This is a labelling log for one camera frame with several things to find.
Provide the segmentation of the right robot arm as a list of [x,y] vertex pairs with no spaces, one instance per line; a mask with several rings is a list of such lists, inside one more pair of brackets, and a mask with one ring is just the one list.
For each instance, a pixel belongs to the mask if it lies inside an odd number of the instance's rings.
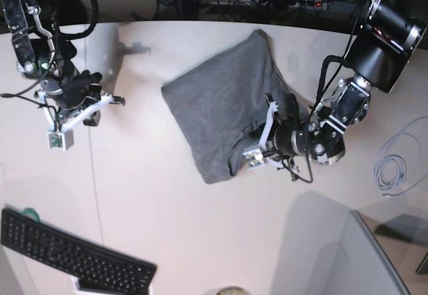
[[60,14],[64,12],[60,0],[1,0],[17,69],[24,78],[34,81],[28,88],[2,97],[22,98],[40,86],[37,105],[53,118],[54,130],[60,130],[67,119],[100,101],[101,73],[79,72],[72,62],[77,54],[72,42],[88,37],[98,22],[98,2],[90,3],[88,28],[72,34],[60,30]]

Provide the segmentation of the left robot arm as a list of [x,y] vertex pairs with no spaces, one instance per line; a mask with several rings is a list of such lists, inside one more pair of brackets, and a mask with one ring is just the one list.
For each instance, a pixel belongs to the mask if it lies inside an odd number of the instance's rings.
[[331,165],[345,154],[344,133],[360,122],[376,88],[389,93],[427,32],[427,0],[370,0],[354,41],[342,56],[327,56],[316,101],[300,116],[293,94],[286,104],[267,95],[269,120],[263,159],[299,180],[294,157]]

